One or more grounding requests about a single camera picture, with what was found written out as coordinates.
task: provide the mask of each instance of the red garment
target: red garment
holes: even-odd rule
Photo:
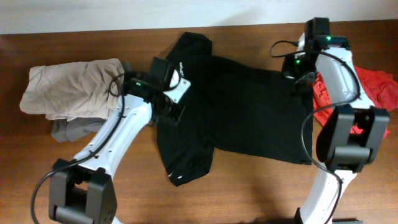
[[[375,107],[385,108],[388,111],[398,109],[398,83],[394,81],[392,74],[383,71],[366,70],[357,66],[354,67],[365,93],[373,101]],[[330,103],[325,82],[320,74],[318,74],[313,84],[313,108],[318,109]],[[324,126],[332,111],[331,108],[328,108],[317,112],[314,117]],[[351,133],[360,134],[361,131],[361,129],[355,126],[351,130]],[[387,129],[384,137],[389,133],[390,131]]]

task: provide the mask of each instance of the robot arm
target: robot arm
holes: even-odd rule
[[[305,33],[298,42],[298,51],[300,50],[321,51],[340,58],[352,69],[358,80],[348,41],[345,37],[330,35],[328,19],[314,18],[306,23]],[[309,75],[309,80],[312,81],[315,72],[320,72],[332,104],[351,100],[358,91],[361,93],[350,104],[335,108],[317,139],[318,159],[342,180],[341,186],[336,177],[319,169],[310,195],[295,215],[296,223],[329,224],[332,219],[328,218],[333,213],[338,198],[364,165],[372,163],[376,157],[389,122],[389,114],[386,110],[374,108],[361,84],[357,86],[348,69],[334,58],[316,53],[301,53],[294,59],[286,58],[283,69],[289,76]],[[361,134],[350,134],[355,124],[363,129]]]
[[[121,223],[115,217],[117,202],[112,180],[116,169],[137,133],[152,118],[163,116],[173,123],[179,121],[184,107],[177,103],[189,87],[190,82],[179,76],[170,63],[158,58],[146,76],[125,73],[123,89],[127,95],[119,97],[117,108],[98,134],[71,162],[84,159],[98,149],[121,119],[118,127],[94,157],[51,176],[49,217],[60,223]],[[123,115],[120,114],[122,97]],[[71,162],[59,159],[53,169]],[[87,190],[79,188],[82,182],[88,183]]]

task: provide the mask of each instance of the folded beige garment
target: folded beige garment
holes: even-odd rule
[[[19,107],[28,114],[46,114],[47,119],[107,119],[118,103],[108,93],[109,84],[122,73],[118,59],[34,67]],[[116,85],[111,90],[118,93]]]

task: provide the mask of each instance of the wooden table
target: wooden table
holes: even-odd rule
[[[338,22],[333,34],[345,35],[354,63],[385,70],[398,79],[398,21]],[[153,56],[164,56],[184,31],[207,35],[214,54],[246,65],[280,70],[271,59],[277,40],[297,40],[303,24],[121,30],[0,36],[0,220],[31,223],[29,200],[36,182],[59,158],[71,159],[93,137],[57,143],[43,115],[21,113],[19,102],[30,67],[119,58],[135,70],[147,70]],[[275,53],[294,48],[281,46]],[[313,123],[313,138],[320,126]],[[367,166],[344,194],[335,217],[358,217],[366,223],[398,223],[398,113],[391,113],[390,135],[376,161]],[[156,130],[144,128],[116,173],[117,216],[125,223],[237,223],[257,217],[292,217],[312,186],[315,166],[215,150],[210,173],[180,187],[168,180],[155,144]],[[36,212],[47,216],[49,185],[37,196]]]

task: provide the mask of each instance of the white wall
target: white wall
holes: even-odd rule
[[[398,19],[398,0],[0,0],[0,34]]]

